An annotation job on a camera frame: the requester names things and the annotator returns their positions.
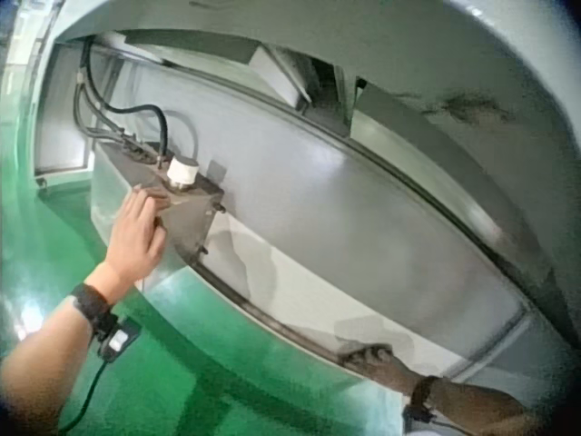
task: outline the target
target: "black wrist strap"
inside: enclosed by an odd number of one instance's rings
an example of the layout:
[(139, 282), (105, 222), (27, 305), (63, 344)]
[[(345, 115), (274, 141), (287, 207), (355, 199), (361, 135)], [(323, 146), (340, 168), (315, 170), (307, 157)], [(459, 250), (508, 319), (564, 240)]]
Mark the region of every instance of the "black wrist strap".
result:
[(426, 401), (429, 398), (432, 384), (438, 379), (439, 377), (430, 375), (429, 377), (421, 379), (414, 388), (409, 404), (403, 411), (406, 432), (411, 431), (412, 421), (428, 423), (434, 418), (434, 414), (426, 406)]
[(85, 283), (76, 286), (71, 295), (74, 297), (74, 307), (83, 314), (97, 334), (107, 314), (111, 314), (111, 307), (93, 286)]

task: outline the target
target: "wrist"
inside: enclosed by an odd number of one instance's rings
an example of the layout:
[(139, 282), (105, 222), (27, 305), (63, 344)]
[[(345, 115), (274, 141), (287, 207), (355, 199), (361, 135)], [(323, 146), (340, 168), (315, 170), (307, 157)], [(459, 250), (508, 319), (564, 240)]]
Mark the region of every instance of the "wrist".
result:
[(107, 262), (99, 263), (84, 283), (95, 288), (111, 306), (119, 302), (133, 285)]
[(411, 398), (411, 394), (416, 389), (416, 386), (418, 386), (418, 383), (421, 382), (424, 378), (425, 377), (423, 375), (420, 375), (417, 372), (409, 372), (399, 391), (406, 397)]

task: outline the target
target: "cable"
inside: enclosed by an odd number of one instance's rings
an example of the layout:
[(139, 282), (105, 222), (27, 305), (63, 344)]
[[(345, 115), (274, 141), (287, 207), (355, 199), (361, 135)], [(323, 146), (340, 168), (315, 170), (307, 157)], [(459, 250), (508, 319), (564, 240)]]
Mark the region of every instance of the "cable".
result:
[(123, 132), (123, 128), (121, 128), (120, 126), (118, 126), (117, 124), (115, 124), (112, 120), (110, 120), (109, 118), (107, 118), (97, 108), (97, 106), (94, 105), (93, 101), (89, 97), (89, 93), (87, 92), (87, 88), (86, 87), (83, 86), (81, 88), (81, 94), (83, 95), (84, 102), (87, 104), (87, 106), (89, 106), (89, 109), (91, 109), (91, 112), (93, 112), (93, 114), (95, 114), (95, 116), (99, 119), (99, 121), (101, 121), (103, 124), (106, 124), (114, 132), (118, 132), (118, 133), (122, 133)]
[(434, 425), (438, 425), (440, 427), (446, 427), (447, 429), (459, 431), (460, 433), (466, 434), (466, 436), (474, 436), (473, 433), (470, 433), (469, 431), (463, 430), (463, 429), (457, 427), (456, 425), (447, 424), (445, 422), (440, 422), (440, 421), (431, 421), (430, 424), (434, 424)]
[(83, 134), (91, 138), (109, 139), (116, 142), (122, 142), (123, 138), (119, 134), (116, 134), (115, 132), (110, 132), (108, 130), (103, 129), (91, 129), (84, 124), (83, 118), (81, 117), (81, 110), (79, 108), (79, 102), (81, 99), (81, 93), (83, 92), (83, 88), (84, 84), (77, 84), (77, 86), (74, 88), (73, 119), (75, 125)]
[(103, 371), (105, 370), (106, 366), (107, 366), (107, 362), (103, 362), (103, 364), (101, 365), (101, 367), (99, 368), (97, 373), (94, 375), (93, 382), (91, 383), (91, 387), (89, 388), (89, 392), (87, 392), (87, 397), (84, 399), (83, 407), (81, 407), (81, 411), (79, 411), (79, 414), (76, 415), (76, 417), (74, 417), (74, 419), (72, 421), (70, 421), (68, 424), (66, 424), (62, 429), (60, 429), (58, 431), (59, 434), (66, 434), (67, 432), (72, 430), (76, 426), (76, 424), (78, 424), (81, 421), (81, 419), (83, 418), (83, 416), (86, 414), (87, 409), (89, 408), (89, 403), (91, 402), (91, 399), (93, 398), (94, 388), (97, 387), (97, 383), (99, 382), (99, 379), (101, 378), (101, 375), (103, 374)]
[(97, 88), (94, 84), (93, 73), (91, 71), (91, 47), (93, 46), (94, 36), (87, 37), (84, 40), (83, 53), (81, 55), (81, 68), (85, 68), (87, 76), (87, 84), (89, 85), (89, 90), (91, 94), (97, 99), (103, 108), (107, 111), (113, 112), (114, 114), (135, 114), (137, 112), (151, 111), (157, 116), (160, 124), (160, 150), (158, 153), (157, 164), (160, 166), (162, 160), (167, 153), (167, 120), (163, 114), (162, 109), (155, 104), (141, 104), (135, 107), (119, 108), (114, 107), (105, 102), (101, 97)]

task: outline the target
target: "right hand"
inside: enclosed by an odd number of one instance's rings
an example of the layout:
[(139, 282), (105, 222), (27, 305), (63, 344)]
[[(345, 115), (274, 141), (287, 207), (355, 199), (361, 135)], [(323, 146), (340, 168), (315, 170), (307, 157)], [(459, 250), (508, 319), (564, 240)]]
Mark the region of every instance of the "right hand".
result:
[(371, 345), (343, 356), (343, 365), (393, 391), (411, 396), (422, 379), (389, 351), (389, 346)]

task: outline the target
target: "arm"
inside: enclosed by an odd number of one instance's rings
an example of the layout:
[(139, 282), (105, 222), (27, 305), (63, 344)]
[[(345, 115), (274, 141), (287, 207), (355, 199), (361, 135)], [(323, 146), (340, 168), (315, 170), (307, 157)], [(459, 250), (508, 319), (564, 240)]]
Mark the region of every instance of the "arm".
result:
[[(350, 354), (345, 366), (407, 397), (423, 378), (390, 352), (375, 352), (373, 347)], [(538, 425), (517, 400), (494, 389), (438, 379), (431, 386), (428, 402), (449, 420), (480, 436), (524, 435)]]
[[(160, 261), (166, 232), (155, 215), (168, 201), (136, 188), (125, 198), (104, 262), (85, 279), (110, 304)], [(3, 400), (23, 430), (50, 432), (83, 366), (93, 329), (66, 297), (39, 332), (16, 346), (0, 368)]]

